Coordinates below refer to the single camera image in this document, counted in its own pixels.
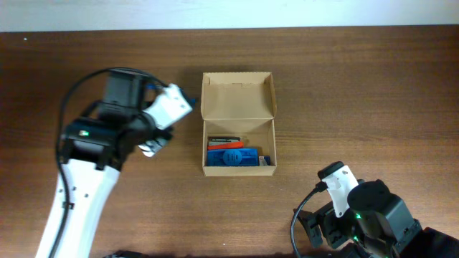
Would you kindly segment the blue whiteboard marker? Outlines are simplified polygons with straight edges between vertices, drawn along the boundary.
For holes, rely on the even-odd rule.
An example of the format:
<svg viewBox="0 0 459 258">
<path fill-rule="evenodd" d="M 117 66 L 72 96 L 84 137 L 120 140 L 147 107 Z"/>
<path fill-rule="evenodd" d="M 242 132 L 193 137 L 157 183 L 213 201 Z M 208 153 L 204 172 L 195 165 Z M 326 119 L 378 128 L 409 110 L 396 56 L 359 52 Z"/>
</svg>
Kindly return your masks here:
<svg viewBox="0 0 459 258">
<path fill-rule="evenodd" d="M 194 109 L 196 107 L 197 99 L 196 98 L 190 98 L 183 90 L 181 91 L 181 94 L 183 98 L 187 101 L 189 106 Z"/>
</svg>

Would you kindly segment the white blue staples box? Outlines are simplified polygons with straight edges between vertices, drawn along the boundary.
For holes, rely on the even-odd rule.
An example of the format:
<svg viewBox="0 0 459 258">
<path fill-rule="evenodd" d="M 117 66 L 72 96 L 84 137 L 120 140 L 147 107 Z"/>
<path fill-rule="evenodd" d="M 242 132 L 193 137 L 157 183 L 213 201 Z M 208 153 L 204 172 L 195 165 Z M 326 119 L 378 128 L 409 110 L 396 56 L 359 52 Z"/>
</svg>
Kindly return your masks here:
<svg viewBox="0 0 459 258">
<path fill-rule="evenodd" d="M 270 157 L 269 156 L 260 156 L 259 157 L 259 166 L 270 166 Z"/>
</svg>

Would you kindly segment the blue plastic tray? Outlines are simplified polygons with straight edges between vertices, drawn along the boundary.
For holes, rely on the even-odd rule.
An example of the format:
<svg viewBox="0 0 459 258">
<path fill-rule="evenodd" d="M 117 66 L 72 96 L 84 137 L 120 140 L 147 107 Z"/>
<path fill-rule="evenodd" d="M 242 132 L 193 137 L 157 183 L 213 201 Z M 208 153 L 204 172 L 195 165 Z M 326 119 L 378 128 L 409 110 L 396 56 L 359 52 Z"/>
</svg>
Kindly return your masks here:
<svg viewBox="0 0 459 258">
<path fill-rule="evenodd" d="M 258 151 L 254 148 L 209 150 L 207 166 L 259 166 Z"/>
</svg>

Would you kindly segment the cardboard box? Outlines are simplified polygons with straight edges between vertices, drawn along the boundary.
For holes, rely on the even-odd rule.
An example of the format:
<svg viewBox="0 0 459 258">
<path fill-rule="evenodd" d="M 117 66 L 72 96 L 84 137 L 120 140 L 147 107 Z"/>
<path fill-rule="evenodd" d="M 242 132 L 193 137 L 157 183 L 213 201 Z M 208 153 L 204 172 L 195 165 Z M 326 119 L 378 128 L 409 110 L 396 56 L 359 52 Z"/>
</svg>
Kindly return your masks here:
<svg viewBox="0 0 459 258">
<path fill-rule="evenodd" d="M 202 78 L 202 168 L 211 176 L 271 176 L 277 168 L 275 123 L 277 113 L 271 72 L 205 72 Z M 238 137 L 244 147 L 270 159 L 267 166 L 211 166 L 210 138 Z"/>
</svg>

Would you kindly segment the yellow tape roll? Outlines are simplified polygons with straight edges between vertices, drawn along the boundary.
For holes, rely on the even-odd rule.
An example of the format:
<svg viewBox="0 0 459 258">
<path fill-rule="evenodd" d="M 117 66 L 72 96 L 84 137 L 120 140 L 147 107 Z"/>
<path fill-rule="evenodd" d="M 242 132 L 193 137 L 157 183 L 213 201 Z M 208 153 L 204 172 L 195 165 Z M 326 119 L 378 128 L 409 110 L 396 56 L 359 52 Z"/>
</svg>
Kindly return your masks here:
<svg viewBox="0 0 459 258">
<path fill-rule="evenodd" d="M 146 157 L 151 158 L 164 148 L 167 143 L 168 140 L 165 138 L 155 138 L 147 140 L 145 143 L 138 145 L 138 147 Z"/>
</svg>

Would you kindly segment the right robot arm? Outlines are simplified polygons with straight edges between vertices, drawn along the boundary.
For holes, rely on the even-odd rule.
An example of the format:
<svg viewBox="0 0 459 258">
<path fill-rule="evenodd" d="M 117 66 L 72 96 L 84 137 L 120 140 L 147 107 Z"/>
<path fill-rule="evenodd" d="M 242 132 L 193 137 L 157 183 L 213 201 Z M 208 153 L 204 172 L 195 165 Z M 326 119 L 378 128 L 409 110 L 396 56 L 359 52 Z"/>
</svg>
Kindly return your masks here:
<svg viewBox="0 0 459 258">
<path fill-rule="evenodd" d="M 313 248 L 319 248 L 323 240 L 331 248 L 310 257 L 458 258 L 458 239 L 422 227 L 406 203 L 391 193 L 383 181 L 359 179 L 347 198 L 349 209 L 340 218 L 332 203 L 313 213 L 302 210 L 314 194 L 324 189 L 325 184 L 318 183 L 293 210 L 290 239 L 295 256 L 302 256 L 295 242 L 298 221 Z"/>
</svg>

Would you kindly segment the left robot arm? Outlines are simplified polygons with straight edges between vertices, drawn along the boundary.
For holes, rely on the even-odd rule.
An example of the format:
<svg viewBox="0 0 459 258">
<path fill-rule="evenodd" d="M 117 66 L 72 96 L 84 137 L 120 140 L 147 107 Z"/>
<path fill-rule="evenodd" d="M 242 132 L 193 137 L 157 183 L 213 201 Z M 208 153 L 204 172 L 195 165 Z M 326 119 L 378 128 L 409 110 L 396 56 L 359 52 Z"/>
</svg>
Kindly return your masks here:
<svg viewBox="0 0 459 258">
<path fill-rule="evenodd" d="M 76 89 L 108 74 L 105 94 L 64 125 L 65 109 Z M 172 137 L 174 123 L 194 103 L 183 90 L 147 72 L 113 67 L 77 81 L 60 105 L 55 159 L 57 187 L 38 257 L 88 257 L 110 192 L 135 148 L 147 157 Z"/>
</svg>

